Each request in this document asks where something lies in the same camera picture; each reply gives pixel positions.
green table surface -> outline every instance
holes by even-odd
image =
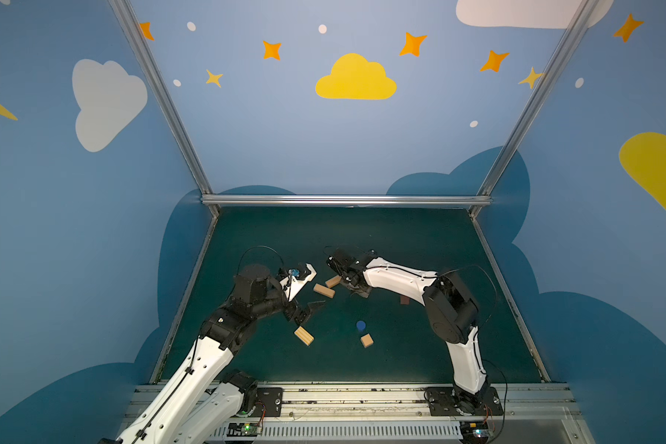
[[[421,270],[482,267],[494,280],[497,297],[481,270],[461,271],[480,302],[480,323],[492,314],[479,333],[482,358],[510,383],[541,381],[467,212],[408,208],[224,208],[161,378],[171,377],[185,359],[202,321],[227,298],[241,254],[255,245],[277,250],[287,267],[313,265],[317,276],[297,299],[327,302],[305,325],[314,337],[309,347],[294,336],[297,326],[277,314],[259,322],[228,369],[267,381],[452,382],[446,345],[432,332],[421,304],[401,305],[399,295],[384,289],[373,289],[367,299],[341,286],[334,287],[332,299],[313,291],[315,283],[334,276],[325,264],[327,253],[336,246],[356,253],[357,246]],[[249,252],[242,267],[248,263],[263,263],[273,272],[279,267],[266,249]],[[374,340],[368,348],[360,342],[359,320]],[[492,383],[504,381],[492,365],[486,367]]]

wooden rectangular block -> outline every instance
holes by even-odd
[[[340,283],[340,279],[341,279],[340,276],[333,276],[332,278],[326,280],[326,287],[332,289],[333,287],[335,287]]]
[[[303,327],[297,328],[293,334],[298,336],[298,338],[302,340],[303,343],[306,344],[306,346],[311,345],[311,342],[313,342],[313,337],[311,336],[311,333],[308,333]]]
[[[313,287],[313,291],[316,293],[322,294],[323,296],[328,296],[331,299],[333,298],[333,295],[335,295],[335,290],[331,290],[328,287],[323,287],[321,284],[317,283],[315,287]]]
[[[360,338],[360,342],[362,342],[364,347],[367,348],[373,345],[373,338],[370,336],[370,333],[368,333]]]

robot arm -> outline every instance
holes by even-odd
[[[373,288],[388,289],[421,303],[434,333],[447,343],[459,407],[467,413],[479,408],[488,389],[479,350],[479,304],[457,272],[411,269],[374,251],[355,258],[338,249],[327,263],[352,293],[368,297]]]
[[[202,324],[192,349],[160,394],[117,440],[99,444],[201,444],[222,422],[238,412],[250,413],[256,400],[256,382],[242,373],[222,380],[194,411],[214,378],[256,331],[257,322],[283,312],[288,320],[304,324],[323,302],[300,307],[294,299],[316,276],[310,264],[283,270],[274,278],[269,269],[249,265],[234,277],[227,300]]]

mounting plate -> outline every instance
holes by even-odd
[[[464,415],[454,402],[453,387],[427,387],[424,396],[429,403],[429,412],[432,416]],[[487,412],[484,406],[488,406],[491,411]],[[502,416],[504,414],[501,399],[498,397],[498,392],[494,387],[488,387],[481,406],[476,409],[473,416],[486,416],[487,413],[493,416]]]

orange star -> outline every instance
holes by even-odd
[[[642,21],[634,20],[634,17],[629,14],[629,17],[626,18],[623,26],[619,29],[619,31],[614,33],[613,37],[621,37],[622,40],[624,40],[626,43],[626,41],[629,40],[631,33],[641,25],[643,25]]]
[[[498,72],[498,68],[501,67],[501,62],[504,61],[504,58],[506,58],[508,54],[510,53],[496,54],[494,51],[491,51],[491,53],[488,54],[488,62],[486,62],[486,65],[481,68],[481,71],[494,70]]]
[[[279,47],[281,43],[267,43],[264,42],[264,58],[275,58],[276,60],[281,60],[279,58]]]
[[[149,21],[145,23],[139,23],[141,25],[141,31],[143,31],[143,37],[147,38],[148,40],[154,40],[153,35],[151,34],[151,23]]]
[[[400,56],[404,56],[405,54],[413,54],[417,57],[420,56],[420,45],[424,41],[424,39],[427,38],[427,36],[421,36],[421,37],[415,37],[410,33],[407,34],[407,42],[405,43],[405,47],[402,48],[402,52],[400,53]]]

